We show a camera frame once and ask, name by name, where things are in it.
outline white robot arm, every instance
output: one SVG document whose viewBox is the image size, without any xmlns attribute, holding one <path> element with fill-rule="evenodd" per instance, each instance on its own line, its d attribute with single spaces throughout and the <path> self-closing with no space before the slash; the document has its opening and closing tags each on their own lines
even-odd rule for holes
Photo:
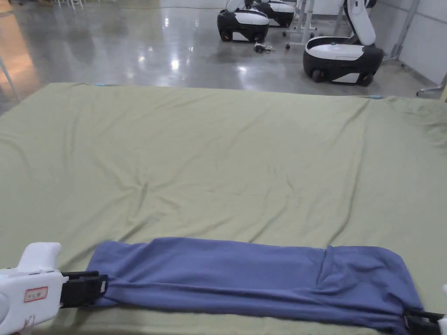
<svg viewBox="0 0 447 335">
<path fill-rule="evenodd" d="M 375 43 L 375 31 L 366 11 L 365 1 L 345 0 L 344 9 L 360 43 L 364 46 L 372 46 Z"/>
<path fill-rule="evenodd" d="M 57 270 L 60 251 L 59 243 L 32 243 L 16 268 L 0 269 L 0 335 L 28 335 L 59 308 L 87 306 L 105 294 L 107 275 Z"/>
<path fill-rule="evenodd" d="M 227 3 L 226 10 L 234 13 L 242 4 L 244 4 L 244 0 L 230 0 Z"/>
</svg>

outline white robot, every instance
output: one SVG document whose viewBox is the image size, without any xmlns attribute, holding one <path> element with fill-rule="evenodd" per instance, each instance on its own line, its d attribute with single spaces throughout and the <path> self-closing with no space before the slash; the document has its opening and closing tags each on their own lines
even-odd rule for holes
<svg viewBox="0 0 447 335">
<path fill-rule="evenodd" d="M 384 57 L 384 51 L 374 45 L 375 32 L 367 13 L 367 7 L 373 7 L 375 1 L 342 1 L 354 35 L 309 40 L 303 56 L 304 71 L 317 83 L 369 86 Z"/>
<path fill-rule="evenodd" d="M 217 16 L 222 41 L 263 42 L 269 31 L 268 17 L 255 9 L 240 9 L 244 0 L 230 0 Z"/>
<path fill-rule="evenodd" d="M 295 7 L 281 0 L 245 0 L 245 8 L 266 14 L 273 27 L 287 28 L 295 17 Z"/>
<path fill-rule="evenodd" d="M 57 270 L 60 251 L 59 243 L 32 243 L 16 268 L 0 269 L 0 335 L 29 335 L 59 308 L 88 306 L 106 293 L 107 275 Z"/>
</svg>

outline mattress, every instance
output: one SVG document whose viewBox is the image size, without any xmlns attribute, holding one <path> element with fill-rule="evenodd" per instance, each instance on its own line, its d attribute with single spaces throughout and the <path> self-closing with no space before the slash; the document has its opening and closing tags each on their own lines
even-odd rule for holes
<svg viewBox="0 0 447 335">
<path fill-rule="evenodd" d="M 446 312 L 447 104 L 390 97 L 51 84 L 0 118 L 0 268 L 27 244 L 82 271 L 105 240 L 388 248 Z M 376 334 L 129 307 L 61 310 L 52 334 Z"/>
</svg>

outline gray floor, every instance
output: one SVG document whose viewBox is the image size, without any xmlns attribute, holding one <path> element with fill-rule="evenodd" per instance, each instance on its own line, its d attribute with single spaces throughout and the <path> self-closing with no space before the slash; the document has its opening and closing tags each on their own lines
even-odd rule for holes
<svg viewBox="0 0 447 335">
<path fill-rule="evenodd" d="M 286 51 L 281 29 L 268 33 L 276 48 L 271 54 L 221 42 L 216 17 L 225 2 L 102 0 L 76 10 L 66 3 L 13 5 L 0 14 L 0 56 L 22 98 L 53 82 L 383 96 L 415 96 L 429 84 L 396 62 L 384 64 L 369 88 L 316 84 L 303 72 L 303 48 Z M 331 24 L 319 33 L 325 27 L 330 33 Z M 0 113 L 16 103 L 0 73 Z"/>
</svg>

